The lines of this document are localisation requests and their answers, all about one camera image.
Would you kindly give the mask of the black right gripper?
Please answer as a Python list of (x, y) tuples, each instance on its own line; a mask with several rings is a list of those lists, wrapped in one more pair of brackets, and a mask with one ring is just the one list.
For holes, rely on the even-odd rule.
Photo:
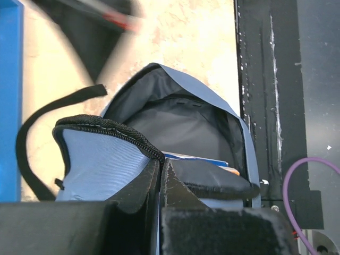
[(71, 43), (92, 82), (127, 31), (136, 31), (136, 1), (34, 1)]

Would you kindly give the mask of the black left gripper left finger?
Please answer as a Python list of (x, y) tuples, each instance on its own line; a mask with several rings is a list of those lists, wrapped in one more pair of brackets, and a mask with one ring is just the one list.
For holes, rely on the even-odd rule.
[(113, 209), (103, 254), (157, 254), (160, 164), (152, 159), (142, 172), (108, 199)]

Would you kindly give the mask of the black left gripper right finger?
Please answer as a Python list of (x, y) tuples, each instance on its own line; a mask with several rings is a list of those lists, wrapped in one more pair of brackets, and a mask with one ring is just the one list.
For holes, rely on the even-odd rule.
[(185, 210), (208, 209), (203, 202), (190, 189), (179, 180), (174, 172), (174, 166), (170, 159), (166, 159), (163, 165), (160, 185), (160, 207), (180, 208)]

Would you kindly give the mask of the blue cartoon cover book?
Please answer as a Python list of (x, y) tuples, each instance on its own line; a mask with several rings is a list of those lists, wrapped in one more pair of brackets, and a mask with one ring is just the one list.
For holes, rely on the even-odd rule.
[(176, 154), (173, 152), (165, 152), (163, 151), (163, 154), (166, 158), (169, 159), (176, 159), (176, 160), (203, 160), (209, 163), (212, 163), (219, 167), (229, 167), (228, 162), (221, 161), (221, 160), (215, 160), (215, 159), (209, 159), (209, 158), (202, 158), (202, 157), (194, 157), (189, 155), (183, 155), (183, 154)]

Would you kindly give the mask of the blue-grey fabric backpack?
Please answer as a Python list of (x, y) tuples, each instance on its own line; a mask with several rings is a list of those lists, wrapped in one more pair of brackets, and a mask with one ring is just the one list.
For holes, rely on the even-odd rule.
[(16, 158), (22, 177), (39, 200), (29, 234), (35, 254), (103, 254), (113, 205), (108, 201), (156, 159), (160, 185), (165, 152), (228, 162), (237, 176), (203, 160), (170, 159), (174, 172), (208, 209), (160, 207), (157, 254), (233, 254), (230, 235), (245, 237), (242, 213), (260, 208), (260, 180), (250, 132), (229, 104), (183, 72), (152, 63), (135, 74), (104, 112), (58, 120), (52, 135), (65, 170), (52, 191), (31, 170), (27, 134), (50, 111), (107, 93), (101, 84), (56, 100), (19, 129)]

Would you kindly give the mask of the orange treehouse book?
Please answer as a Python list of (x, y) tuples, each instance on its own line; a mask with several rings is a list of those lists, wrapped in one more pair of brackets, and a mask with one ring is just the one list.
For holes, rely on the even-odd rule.
[(240, 176), (240, 172), (239, 172), (238, 170), (234, 169), (234, 168), (225, 167), (225, 166), (220, 166), (220, 168), (221, 168), (221, 169), (224, 169), (224, 170), (226, 170), (226, 171), (228, 171), (228, 172), (231, 172), (231, 173), (233, 173), (233, 174), (235, 174), (235, 175), (237, 175), (237, 176)]

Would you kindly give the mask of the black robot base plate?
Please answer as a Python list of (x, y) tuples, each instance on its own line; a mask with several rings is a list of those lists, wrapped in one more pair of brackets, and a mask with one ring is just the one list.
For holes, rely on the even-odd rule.
[(241, 116), (265, 208), (286, 214), (288, 168), (332, 149), (339, 87), (339, 1), (235, 1)]

